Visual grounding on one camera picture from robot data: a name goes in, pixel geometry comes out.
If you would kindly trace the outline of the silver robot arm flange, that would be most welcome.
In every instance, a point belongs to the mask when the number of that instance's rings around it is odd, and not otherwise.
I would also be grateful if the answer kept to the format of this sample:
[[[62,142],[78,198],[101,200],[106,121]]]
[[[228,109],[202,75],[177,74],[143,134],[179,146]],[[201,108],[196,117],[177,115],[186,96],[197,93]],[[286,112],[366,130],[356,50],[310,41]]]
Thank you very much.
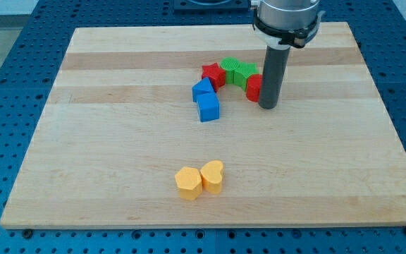
[[[325,14],[320,0],[255,0],[252,27],[268,47],[301,49],[318,33]]]

